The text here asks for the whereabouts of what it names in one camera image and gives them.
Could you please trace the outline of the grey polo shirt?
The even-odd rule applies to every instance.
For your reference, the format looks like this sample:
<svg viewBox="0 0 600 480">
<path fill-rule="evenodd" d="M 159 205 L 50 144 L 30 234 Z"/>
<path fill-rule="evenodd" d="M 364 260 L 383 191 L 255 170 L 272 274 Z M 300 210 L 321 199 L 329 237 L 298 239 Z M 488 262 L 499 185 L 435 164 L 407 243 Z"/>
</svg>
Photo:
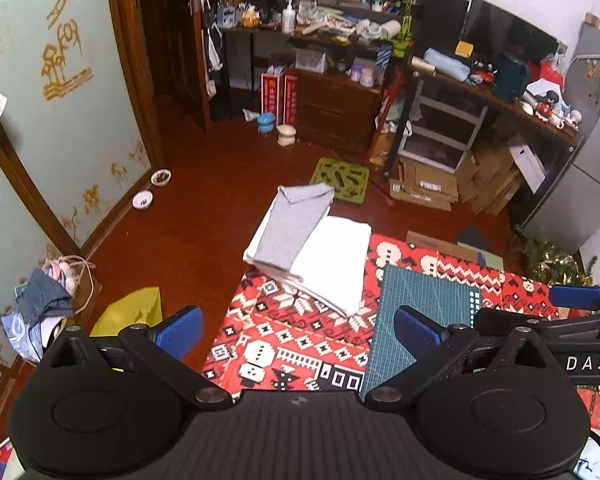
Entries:
<svg viewBox="0 0 600 480">
<path fill-rule="evenodd" d="M 330 206 L 335 197 L 335 190 L 325 184 L 279 186 L 274 197 L 270 224 L 265 234 L 271 237 L 274 243 L 277 235 L 274 226 L 281 224 L 288 226 L 291 235 L 295 235 L 298 244 L 304 246 L 320 221 L 329 213 Z M 274 252 L 268 254 L 265 240 L 260 245 L 261 258 L 273 257 Z"/>
</svg>

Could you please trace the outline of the pile of clothes floor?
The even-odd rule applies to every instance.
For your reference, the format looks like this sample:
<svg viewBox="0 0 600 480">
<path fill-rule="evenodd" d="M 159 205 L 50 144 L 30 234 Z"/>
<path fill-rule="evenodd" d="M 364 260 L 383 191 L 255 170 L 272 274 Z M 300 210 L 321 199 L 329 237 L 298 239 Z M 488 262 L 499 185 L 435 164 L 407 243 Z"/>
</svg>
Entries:
<svg viewBox="0 0 600 480">
<path fill-rule="evenodd" d="M 36 365 L 67 324 L 76 322 L 97 292 L 94 263 L 76 255 L 46 259 L 15 288 L 15 307 L 0 317 L 12 350 Z"/>
</svg>

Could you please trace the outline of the yellow bag on floor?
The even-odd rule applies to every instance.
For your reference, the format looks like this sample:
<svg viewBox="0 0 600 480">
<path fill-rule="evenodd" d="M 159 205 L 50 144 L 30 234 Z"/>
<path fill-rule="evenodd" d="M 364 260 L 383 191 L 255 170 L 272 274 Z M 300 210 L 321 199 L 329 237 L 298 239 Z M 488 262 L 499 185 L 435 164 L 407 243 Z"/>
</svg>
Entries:
<svg viewBox="0 0 600 480">
<path fill-rule="evenodd" d="M 159 287 L 145 287 L 113 302 L 96 321 L 91 337 L 117 336 L 134 324 L 156 326 L 163 320 Z"/>
</svg>

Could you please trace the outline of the flat cardboard box mianshu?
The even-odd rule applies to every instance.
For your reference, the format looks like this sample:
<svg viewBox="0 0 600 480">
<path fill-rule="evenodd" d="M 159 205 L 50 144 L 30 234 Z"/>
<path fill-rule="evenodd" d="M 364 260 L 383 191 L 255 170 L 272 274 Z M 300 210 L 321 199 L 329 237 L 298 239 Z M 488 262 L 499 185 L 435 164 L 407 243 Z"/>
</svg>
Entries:
<svg viewBox="0 0 600 480">
<path fill-rule="evenodd" d="M 496 270 L 504 270 L 504 260 L 498 255 L 492 254 L 485 249 L 475 248 L 470 245 L 460 243 L 455 244 L 438 240 L 437 238 L 422 235 L 416 232 L 408 231 L 405 241 L 407 244 L 413 244 L 420 248 L 428 248 L 441 252 L 443 255 L 466 260 L 472 263 L 478 263 L 479 266 L 486 266 Z"/>
</svg>

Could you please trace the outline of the silver refrigerator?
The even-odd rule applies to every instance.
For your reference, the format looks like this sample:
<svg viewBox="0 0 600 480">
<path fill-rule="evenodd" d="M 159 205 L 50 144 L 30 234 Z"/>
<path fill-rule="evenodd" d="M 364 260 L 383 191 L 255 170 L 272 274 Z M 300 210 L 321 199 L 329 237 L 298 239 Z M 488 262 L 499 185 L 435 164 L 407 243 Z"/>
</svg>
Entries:
<svg viewBox="0 0 600 480">
<path fill-rule="evenodd" d="M 577 252 L 600 228 L 600 29 L 592 25 L 581 28 L 564 98 L 582 114 L 576 145 L 541 188 L 524 232 Z"/>
</svg>

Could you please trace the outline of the red patterned christmas tablecloth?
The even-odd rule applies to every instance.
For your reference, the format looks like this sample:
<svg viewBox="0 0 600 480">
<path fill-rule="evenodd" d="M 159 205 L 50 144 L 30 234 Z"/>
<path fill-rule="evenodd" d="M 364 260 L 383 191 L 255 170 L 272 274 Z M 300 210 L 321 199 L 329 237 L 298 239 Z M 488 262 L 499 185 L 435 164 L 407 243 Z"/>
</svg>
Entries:
<svg viewBox="0 0 600 480">
<path fill-rule="evenodd" d="M 257 270 L 246 272 L 202 374 L 232 396 L 245 389 L 360 393 L 387 266 L 477 287 L 481 307 L 550 320 L 581 314 L 554 307 L 544 284 L 374 234 L 368 246 L 362 302 L 350 318 Z"/>
</svg>

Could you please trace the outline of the folded cream towel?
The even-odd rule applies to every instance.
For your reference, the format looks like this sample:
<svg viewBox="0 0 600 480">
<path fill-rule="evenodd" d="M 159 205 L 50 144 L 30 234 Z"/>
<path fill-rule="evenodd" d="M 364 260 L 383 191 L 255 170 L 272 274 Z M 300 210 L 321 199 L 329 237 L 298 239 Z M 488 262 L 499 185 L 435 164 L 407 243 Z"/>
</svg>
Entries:
<svg viewBox="0 0 600 480">
<path fill-rule="evenodd" d="M 274 243 L 271 242 L 271 237 L 265 232 L 270 224 L 274 202 L 270 203 L 268 210 L 262 218 L 257 231 L 254 232 L 248 246 L 242 253 L 242 261 L 252 266 L 255 266 L 264 273 L 272 275 L 294 275 L 292 266 L 294 260 L 297 259 L 302 245 L 298 244 L 297 237 L 291 235 L 291 230 L 288 226 L 276 224 L 274 233 L 277 235 Z M 273 257 L 265 259 L 261 258 L 260 245 L 262 240 L 265 240 L 265 248 L 270 252 L 274 252 Z"/>
</svg>

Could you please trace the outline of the folded white towel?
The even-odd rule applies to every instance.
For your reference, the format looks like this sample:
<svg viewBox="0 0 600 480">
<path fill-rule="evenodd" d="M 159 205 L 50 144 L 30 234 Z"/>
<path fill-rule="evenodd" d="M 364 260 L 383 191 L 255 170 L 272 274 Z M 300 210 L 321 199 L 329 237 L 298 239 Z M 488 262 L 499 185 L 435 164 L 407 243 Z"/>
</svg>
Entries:
<svg viewBox="0 0 600 480">
<path fill-rule="evenodd" d="M 284 279 L 320 300 L 343 318 L 358 313 L 372 228 L 347 218 L 326 216 L 294 259 Z"/>
</svg>

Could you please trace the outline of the leaning cardboard sheets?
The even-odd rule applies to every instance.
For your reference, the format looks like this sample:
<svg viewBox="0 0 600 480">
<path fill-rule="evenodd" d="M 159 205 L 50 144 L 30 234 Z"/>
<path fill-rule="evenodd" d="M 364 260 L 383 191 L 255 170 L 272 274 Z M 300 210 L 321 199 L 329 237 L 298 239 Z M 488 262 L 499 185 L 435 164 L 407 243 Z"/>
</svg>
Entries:
<svg viewBox="0 0 600 480">
<path fill-rule="evenodd" d="M 460 199 L 474 214 L 497 216 L 526 183 L 506 143 L 478 145 L 455 171 Z"/>
</svg>

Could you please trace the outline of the white box on cardboard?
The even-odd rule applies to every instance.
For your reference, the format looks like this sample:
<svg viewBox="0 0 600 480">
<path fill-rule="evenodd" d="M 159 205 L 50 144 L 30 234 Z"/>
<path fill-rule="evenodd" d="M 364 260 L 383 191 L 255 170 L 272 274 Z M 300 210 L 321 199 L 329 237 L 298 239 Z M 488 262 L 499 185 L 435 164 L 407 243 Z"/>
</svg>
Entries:
<svg viewBox="0 0 600 480">
<path fill-rule="evenodd" d="M 530 146 L 524 142 L 512 139 L 507 145 L 514 163 L 527 182 L 531 192 L 535 194 L 539 191 L 546 178 L 546 170 L 542 162 Z"/>
</svg>

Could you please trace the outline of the white pet bowl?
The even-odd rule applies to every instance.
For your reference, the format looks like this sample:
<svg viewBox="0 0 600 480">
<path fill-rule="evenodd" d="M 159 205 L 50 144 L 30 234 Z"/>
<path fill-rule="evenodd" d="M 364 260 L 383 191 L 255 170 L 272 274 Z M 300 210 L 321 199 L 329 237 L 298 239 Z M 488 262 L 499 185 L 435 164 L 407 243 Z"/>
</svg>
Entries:
<svg viewBox="0 0 600 480">
<path fill-rule="evenodd" d="M 151 175 L 150 182 L 153 186 L 156 186 L 157 188 L 163 188 L 164 186 L 167 186 L 170 183 L 171 178 L 172 172 L 170 170 L 159 169 Z"/>
<path fill-rule="evenodd" d="M 132 198 L 132 207 L 137 210 L 147 209 L 154 200 L 154 194 L 148 190 L 137 192 Z"/>
</svg>

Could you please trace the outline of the green plastic crate lid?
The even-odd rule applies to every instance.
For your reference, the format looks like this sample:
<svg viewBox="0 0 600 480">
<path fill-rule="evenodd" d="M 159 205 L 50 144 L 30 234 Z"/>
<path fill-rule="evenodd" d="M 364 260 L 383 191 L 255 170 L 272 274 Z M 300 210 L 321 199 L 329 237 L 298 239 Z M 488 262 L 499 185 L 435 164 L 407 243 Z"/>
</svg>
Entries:
<svg viewBox="0 0 600 480">
<path fill-rule="evenodd" d="M 325 183 L 335 190 L 337 200 L 362 205 L 370 180 L 370 170 L 343 160 L 321 157 L 309 184 Z"/>
</svg>

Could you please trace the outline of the white drawer shelf unit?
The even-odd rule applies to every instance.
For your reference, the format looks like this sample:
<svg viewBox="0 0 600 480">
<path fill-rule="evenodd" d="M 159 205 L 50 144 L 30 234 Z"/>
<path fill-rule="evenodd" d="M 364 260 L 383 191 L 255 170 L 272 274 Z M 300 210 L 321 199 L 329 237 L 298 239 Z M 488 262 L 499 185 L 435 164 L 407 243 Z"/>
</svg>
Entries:
<svg viewBox="0 0 600 480">
<path fill-rule="evenodd" d="M 431 78 L 419 81 L 398 154 L 454 174 L 468 155 L 489 107 L 470 92 Z"/>
</svg>

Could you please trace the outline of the dark wooden drawer cabinet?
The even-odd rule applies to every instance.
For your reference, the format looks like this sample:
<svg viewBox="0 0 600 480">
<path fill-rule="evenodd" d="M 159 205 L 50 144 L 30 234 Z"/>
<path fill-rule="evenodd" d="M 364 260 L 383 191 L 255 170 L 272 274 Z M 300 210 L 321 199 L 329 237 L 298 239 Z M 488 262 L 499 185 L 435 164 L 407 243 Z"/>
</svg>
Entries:
<svg viewBox="0 0 600 480">
<path fill-rule="evenodd" d="M 300 140 L 363 155 L 375 130 L 380 91 L 346 75 L 298 70 L 296 130 Z"/>
</svg>

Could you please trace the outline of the red boxed packages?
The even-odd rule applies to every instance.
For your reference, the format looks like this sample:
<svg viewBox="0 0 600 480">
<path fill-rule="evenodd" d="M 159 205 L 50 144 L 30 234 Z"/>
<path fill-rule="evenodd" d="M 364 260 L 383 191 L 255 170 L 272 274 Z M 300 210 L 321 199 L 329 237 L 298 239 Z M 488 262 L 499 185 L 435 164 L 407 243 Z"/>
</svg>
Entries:
<svg viewBox="0 0 600 480">
<path fill-rule="evenodd" d="M 297 87 L 298 70 L 294 67 L 270 66 L 261 74 L 260 112 L 273 114 L 277 125 L 294 126 L 298 108 Z"/>
</svg>

